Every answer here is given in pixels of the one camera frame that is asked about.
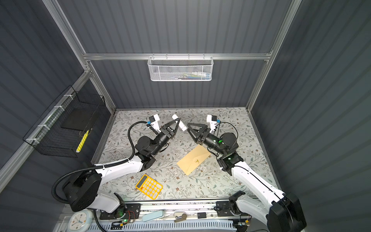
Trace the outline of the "white glue stick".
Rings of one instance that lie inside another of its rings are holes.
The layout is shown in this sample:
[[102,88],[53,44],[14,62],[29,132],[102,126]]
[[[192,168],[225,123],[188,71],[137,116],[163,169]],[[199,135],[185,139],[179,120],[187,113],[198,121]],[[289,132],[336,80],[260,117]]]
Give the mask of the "white glue stick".
[[176,121],[179,129],[181,129],[182,131],[187,130],[187,126],[182,122],[182,120],[176,114],[174,114],[172,118]]

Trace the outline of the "manila paper envelope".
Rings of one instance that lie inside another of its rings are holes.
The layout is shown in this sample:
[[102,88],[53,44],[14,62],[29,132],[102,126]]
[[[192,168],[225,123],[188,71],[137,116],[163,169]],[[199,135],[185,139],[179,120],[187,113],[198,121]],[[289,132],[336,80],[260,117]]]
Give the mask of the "manila paper envelope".
[[199,167],[208,157],[210,152],[203,146],[197,145],[187,155],[185,155],[177,165],[189,176],[197,167]]

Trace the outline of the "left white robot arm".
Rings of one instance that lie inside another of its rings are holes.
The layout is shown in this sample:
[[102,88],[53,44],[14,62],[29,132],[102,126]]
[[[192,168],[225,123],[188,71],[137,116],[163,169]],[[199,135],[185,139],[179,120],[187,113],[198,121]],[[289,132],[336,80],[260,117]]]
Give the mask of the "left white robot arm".
[[117,193],[106,193],[99,188],[111,180],[149,169],[156,160],[155,156],[164,151],[169,140],[176,135],[180,123],[181,120],[176,118],[164,124],[154,139],[142,136],[136,145],[131,145],[129,158],[65,174],[54,183],[53,197],[69,204],[74,212],[90,208],[113,213],[123,208],[125,203]]

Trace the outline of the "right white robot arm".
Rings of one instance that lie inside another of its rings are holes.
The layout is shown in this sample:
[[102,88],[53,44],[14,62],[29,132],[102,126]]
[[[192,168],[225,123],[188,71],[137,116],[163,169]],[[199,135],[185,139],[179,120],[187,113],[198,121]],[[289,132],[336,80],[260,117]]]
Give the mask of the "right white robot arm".
[[248,187],[257,197],[253,199],[239,191],[230,198],[231,212],[247,213],[265,223],[270,232],[301,232],[307,226],[299,198],[284,193],[259,176],[238,154],[238,134],[216,136],[206,124],[188,123],[187,132],[198,145],[220,154],[220,169]]

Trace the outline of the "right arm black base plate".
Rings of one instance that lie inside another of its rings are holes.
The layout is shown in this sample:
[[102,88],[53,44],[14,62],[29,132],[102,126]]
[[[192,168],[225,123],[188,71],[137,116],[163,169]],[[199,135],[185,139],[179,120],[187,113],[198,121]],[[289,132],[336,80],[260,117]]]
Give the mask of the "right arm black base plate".
[[252,217],[250,214],[243,213],[235,203],[231,203],[229,201],[217,201],[215,203],[214,211],[217,212],[219,217]]

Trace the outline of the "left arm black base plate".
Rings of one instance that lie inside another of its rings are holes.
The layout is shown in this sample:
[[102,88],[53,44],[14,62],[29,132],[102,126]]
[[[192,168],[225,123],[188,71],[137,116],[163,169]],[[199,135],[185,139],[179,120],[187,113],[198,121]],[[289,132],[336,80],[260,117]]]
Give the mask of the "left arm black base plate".
[[124,219],[138,219],[141,211],[141,204],[126,204],[124,209],[119,209],[113,213],[101,212],[100,220],[124,220]]

